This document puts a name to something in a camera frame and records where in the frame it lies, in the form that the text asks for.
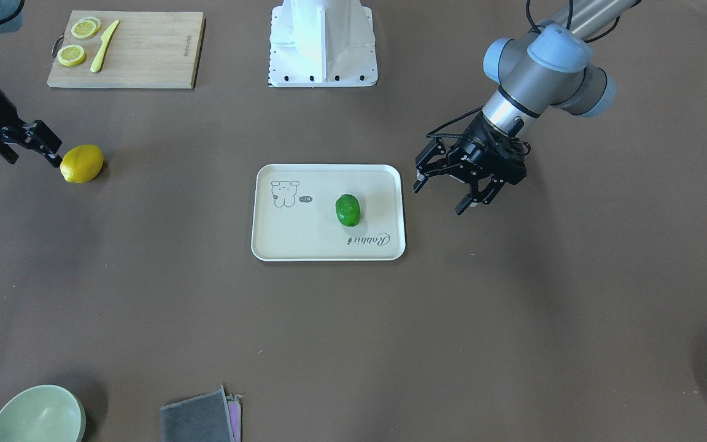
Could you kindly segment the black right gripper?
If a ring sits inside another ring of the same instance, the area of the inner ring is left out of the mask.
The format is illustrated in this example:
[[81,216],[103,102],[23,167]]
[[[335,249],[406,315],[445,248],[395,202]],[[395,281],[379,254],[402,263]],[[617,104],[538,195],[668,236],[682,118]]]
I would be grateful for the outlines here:
[[11,144],[23,145],[27,149],[41,154],[54,167],[61,166],[59,149],[62,140],[42,120],[25,124],[18,117],[14,104],[0,89],[0,157],[14,165],[19,155],[10,147]]

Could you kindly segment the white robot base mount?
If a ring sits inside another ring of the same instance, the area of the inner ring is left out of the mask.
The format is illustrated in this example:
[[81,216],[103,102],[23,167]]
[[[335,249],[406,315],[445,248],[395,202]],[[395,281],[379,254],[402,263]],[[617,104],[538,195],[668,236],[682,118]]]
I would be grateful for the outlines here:
[[269,42],[269,87],[377,84],[373,12],[359,1],[284,1],[271,11]]

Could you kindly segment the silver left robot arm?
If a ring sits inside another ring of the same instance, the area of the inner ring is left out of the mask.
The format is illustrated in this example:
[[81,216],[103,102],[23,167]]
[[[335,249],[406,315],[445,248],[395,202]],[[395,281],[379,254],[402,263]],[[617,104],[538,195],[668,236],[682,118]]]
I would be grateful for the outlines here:
[[548,108],[575,117],[596,117],[609,109],[617,86],[591,63],[591,44],[617,26],[635,1],[569,1],[553,16],[536,21],[518,39],[502,37],[486,51],[483,70],[498,84],[487,103],[466,113],[459,134],[442,124],[427,134],[416,156],[414,192],[434,176],[446,174],[469,189],[455,212],[490,204],[502,188],[527,176],[530,143],[520,135]]

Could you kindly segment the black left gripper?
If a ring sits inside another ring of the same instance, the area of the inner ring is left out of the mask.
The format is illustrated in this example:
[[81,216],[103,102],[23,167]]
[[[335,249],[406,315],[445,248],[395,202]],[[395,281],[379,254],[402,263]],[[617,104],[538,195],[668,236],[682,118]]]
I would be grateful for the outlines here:
[[[527,176],[528,144],[501,133],[480,110],[474,112],[473,120],[461,137],[452,136],[452,140],[455,142],[449,146],[443,142],[443,137],[429,138],[415,158],[413,193],[420,192],[429,178],[448,174],[461,184],[469,185],[468,193],[455,207],[455,213],[462,215],[471,206],[490,204],[505,184],[516,185]],[[479,171],[470,173],[465,161]],[[479,182],[485,178],[489,178],[489,183],[480,188]]]

